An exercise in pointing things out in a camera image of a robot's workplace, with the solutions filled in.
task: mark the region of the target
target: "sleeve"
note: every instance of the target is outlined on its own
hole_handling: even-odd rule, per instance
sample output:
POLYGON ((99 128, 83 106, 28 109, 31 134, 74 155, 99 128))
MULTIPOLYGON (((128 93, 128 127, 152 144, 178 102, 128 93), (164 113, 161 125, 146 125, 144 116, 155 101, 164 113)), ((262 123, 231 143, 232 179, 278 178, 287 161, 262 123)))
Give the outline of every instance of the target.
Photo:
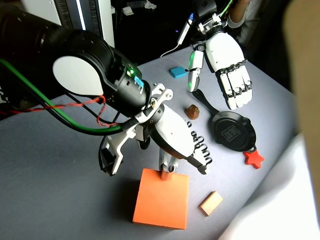
POLYGON ((230 14, 229 14, 229 16, 228 16, 228 18, 227 18, 227 23, 228 23, 228 26, 230 27, 230 28, 232 28, 232 29, 236 29, 236 28, 238 28, 238 27, 240 27, 242 24, 244 24, 244 22, 245 22, 245 20, 246 20, 246 12, 247 12, 247 10, 245 10, 245 12, 244 12, 244 14, 243 14, 243 17, 241 18, 241 20, 239 21, 239 22, 233 22, 232 20, 231 20, 231 17, 230 17, 230 14))

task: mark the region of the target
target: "red star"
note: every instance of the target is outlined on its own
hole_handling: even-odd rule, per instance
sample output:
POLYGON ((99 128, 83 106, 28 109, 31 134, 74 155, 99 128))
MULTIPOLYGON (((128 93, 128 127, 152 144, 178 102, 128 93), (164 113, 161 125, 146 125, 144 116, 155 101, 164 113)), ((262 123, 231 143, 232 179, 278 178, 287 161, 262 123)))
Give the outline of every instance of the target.
POLYGON ((255 169, 261 168, 261 162, 265 159, 259 155, 257 150, 252 153, 245 151, 243 154, 245 156, 245 164, 252 165, 255 169))

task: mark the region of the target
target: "light strip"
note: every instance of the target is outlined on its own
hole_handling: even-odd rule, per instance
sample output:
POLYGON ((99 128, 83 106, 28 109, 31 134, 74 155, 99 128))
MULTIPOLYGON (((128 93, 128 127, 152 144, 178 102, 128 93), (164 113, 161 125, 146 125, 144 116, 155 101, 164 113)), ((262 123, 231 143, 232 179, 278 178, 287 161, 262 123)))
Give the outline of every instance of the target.
POLYGON ((78 8, 78 13, 79 13, 79 17, 80 17, 80 22, 81 22, 82 30, 86 30, 86 25, 85 25, 84 16, 83 16, 83 14, 82 14, 82 9, 81 9, 80 0, 75 0, 75 1, 76 1, 76 7, 78 8))

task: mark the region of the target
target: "black frying pan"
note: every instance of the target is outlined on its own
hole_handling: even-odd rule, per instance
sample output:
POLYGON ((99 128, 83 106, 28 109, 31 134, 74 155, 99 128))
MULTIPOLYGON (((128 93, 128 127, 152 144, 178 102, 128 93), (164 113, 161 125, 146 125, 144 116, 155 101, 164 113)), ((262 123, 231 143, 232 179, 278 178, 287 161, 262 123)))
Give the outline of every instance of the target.
POLYGON ((217 143, 238 152, 256 148, 256 132, 249 118, 232 111, 218 111, 211 106, 200 89, 193 91, 192 94, 211 112, 213 116, 211 127, 217 143))

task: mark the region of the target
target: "pan handle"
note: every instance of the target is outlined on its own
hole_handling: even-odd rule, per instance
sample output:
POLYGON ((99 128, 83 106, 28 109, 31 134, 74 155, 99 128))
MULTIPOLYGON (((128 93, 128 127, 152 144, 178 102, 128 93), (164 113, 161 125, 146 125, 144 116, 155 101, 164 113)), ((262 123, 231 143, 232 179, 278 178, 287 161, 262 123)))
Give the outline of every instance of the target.
POLYGON ((211 114, 214 116, 216 114, 219 113, 219 111, 217 109, 215 109, 206 99, 204 93, 200 90, 197 89, 195 91, 192 92, 192 95, 198 99, 201 103, 203 103, 207 109, 209 109, 209 111, 211 112, 211 114))

